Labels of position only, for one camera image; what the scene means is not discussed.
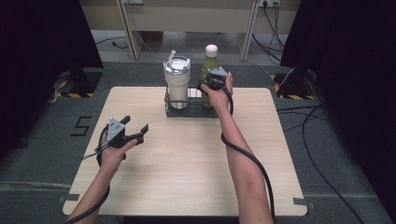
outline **finger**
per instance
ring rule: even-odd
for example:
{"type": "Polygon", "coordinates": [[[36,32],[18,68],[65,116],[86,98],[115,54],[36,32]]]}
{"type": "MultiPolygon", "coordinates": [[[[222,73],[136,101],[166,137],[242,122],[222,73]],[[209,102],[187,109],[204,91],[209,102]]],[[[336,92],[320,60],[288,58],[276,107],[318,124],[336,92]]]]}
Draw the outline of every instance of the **finger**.
{"type": "Polygon", "coordinates": [[[206,84],[201,84],[201,89],[207,94],[210,94],[210,92],[212,91],[206,84]]]}
{"type": "Polygon", "coordinates": [[[233,74],[231,72],[228,72],[225,86],[227,87],[227,90],[230,92],[230,94],[233,94],[233,74]]]}
{"type": "Polygon", "coordinates": [[[120,150],[125,153],[126,151],[128,151],[129,149],[131,149],[136,145],[137,145],[137,139],[132,139],[131,141],[127,142],[125,146],[121,147],[120,150]]]}
{"type": "Polygon", "coordinates": [[[105,132],[103,133],[103,136],[102,136],[102,143],[104,143],[104,142],[106,141],[106,139],[107,139],[107,131],[105,131],[105,132]]]}

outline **hand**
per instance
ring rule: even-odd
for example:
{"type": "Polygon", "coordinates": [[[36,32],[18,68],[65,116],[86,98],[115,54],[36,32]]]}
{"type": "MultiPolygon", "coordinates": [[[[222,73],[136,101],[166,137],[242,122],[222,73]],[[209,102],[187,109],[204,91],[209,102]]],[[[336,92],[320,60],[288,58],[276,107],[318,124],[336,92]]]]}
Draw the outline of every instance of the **hand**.
{"type": "MultiPolygon", "coordinates": [[[[102,143],[107,139],[107,132],[103,134],[102,143]]],[[[118,170],[122,162],[122,157],[126,151],[137,145],[137,139],[129,141],[125,146],[120,148],[108,147],[102,151],[102,165],[101,168],[110,168],[118,170]]]]}
{"type": "MultiPolygon", "coordinates": [[[[233,75],[231,72],[228,72],[228,76],[225,79],[225,86],[228,92],[233,95],[233,75]]],[[[228,112],[228,97],[225,94],[224,90],[213,91],[206,84],[201,84],[201,89],[209,95],[210,104],[215,107],[216,111],[222,112],[226,110],[228,112]]]]}

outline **human arm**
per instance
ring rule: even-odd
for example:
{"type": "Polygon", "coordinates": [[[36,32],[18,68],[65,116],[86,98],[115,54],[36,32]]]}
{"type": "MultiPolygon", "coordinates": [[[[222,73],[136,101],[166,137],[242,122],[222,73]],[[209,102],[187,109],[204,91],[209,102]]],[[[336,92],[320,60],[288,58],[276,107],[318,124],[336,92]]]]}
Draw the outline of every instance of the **human arm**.
{"type": "MultiPolygon", "coordinates": [[[[102,142],[106,140],[106,133],[102,138],[102,142]]],[[[87,192],[82,197],[81,201],[78,203],[74,211],[70,214],[67,220],[72,219],[73,217],[79,216],[80,214],[86,212],[91,209],[94,205],[99,203],[103,196],[105,195],[108,186],[110,185],[111,179],[114,174],[118,171],[122,157],[126,151],[130,148],[134,147],[137,144],[137,140],[134,139],[129,141],[125,146],[121,148],[108,147],[102,151],[102,164],[99,168],[99,171],[92,181],[90,187],[87,192]]],[[[82,220],[76,222],[78,224],[85,223],[95,223],[98,216],[99,209],[96,209],[87,217],[84,217],[82,220]]]]}
{"type": "MultiPolygon", "coordinates": [[[[233,94],[233,77],[231,73],[227,76],[225,83],[229,93],[233,94]]],[[[205,84],[201,85],[201,88],[207,92],[210,104],[214,106],[219,115],[219,122],[224,137],[232,144],[254,155],[229,112],[229,100],[225,92],[223,90],[213,91],[205,84]]],[[[248,157],[227,145],[226,151],[238,200],[240,223],[274,223],[260,168],[248,157]]]]}

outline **forearm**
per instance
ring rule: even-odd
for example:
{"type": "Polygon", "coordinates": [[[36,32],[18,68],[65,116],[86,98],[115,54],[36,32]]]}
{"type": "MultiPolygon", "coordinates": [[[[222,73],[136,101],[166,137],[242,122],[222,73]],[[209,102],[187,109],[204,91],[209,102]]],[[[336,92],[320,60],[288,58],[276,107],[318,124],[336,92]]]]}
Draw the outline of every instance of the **forearm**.
{"type": "MultiPolygon", "coordinates": [[[[87,192],[84,194],[81,201],[78,203],[75,210],[72,212],[72,214],[70,214],[67,220],[79,216],[80,214],[86,212],[87,210],[91,209],[94,205],[99,203],[103,198],[103,196],[106,194],[111,179],[113,178],[116,172],[117,170],[115,169],[102,167],[99,170],[98,174],[96,175],[95,179],[92,181],[87,192]]],[[[99,209],[96,209],[89,216],[84,217],[82,220],[76,223],[78,224],[95,223],[98,212],[99,209]]]]}
{"type": "MultiPolygon", "coordinates": [[[[233,117],[226,111],[219,112],[224,137],[230,143],[253,154],[233,117]]],[[[240,223],[272,223],[265,182],[260,168],[241,152],[226,146],[227,159],[239,207],[240,223]]]]}

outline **handheld controller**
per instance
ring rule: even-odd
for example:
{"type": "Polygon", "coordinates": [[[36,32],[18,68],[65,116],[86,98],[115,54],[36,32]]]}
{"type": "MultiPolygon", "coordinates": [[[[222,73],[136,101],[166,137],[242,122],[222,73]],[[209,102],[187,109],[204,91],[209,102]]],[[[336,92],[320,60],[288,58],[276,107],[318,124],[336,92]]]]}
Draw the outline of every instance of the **handheld controller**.
{"type": "MultiPolygon", "coordinates": [[[[120,148],[125,146],[129,141],[133,139],[137,139],[137,144],[142,144],[144,143],[144,135],[146,132],[149,131],[149,125],[146,124],[145,127],[143,127],[140,130],[140,133],[135,133],[132,135],[125,135],[125,125],[131,120],[130,116],[126,116],[124,119],[121,121],[117,121],[113,118],[110,119],[110,122],[108,125],[104,128],[104,132],[107,130],[107,139],[106,141],[99,147],[97,148],[96,152],[97,154],[97,160],[99,162],[99,165],[102,163],[102,153],[101,150],[104,147],[114,147],[114,148],[120,148]]],[[[126,159],[126,155],[124,154],[122,157],[123,160],[126,159]]]]}
{"type": "Polygon", "coordinates": [[[220,66],[218,68],[207,69],[209,74],[206,76],[206,82],[199,81],[197,89],[204,92],[201,84],[206,84],[210,89],[218,91],[225,86],[225,79],[228,76],[227,72],[220,66]]]}

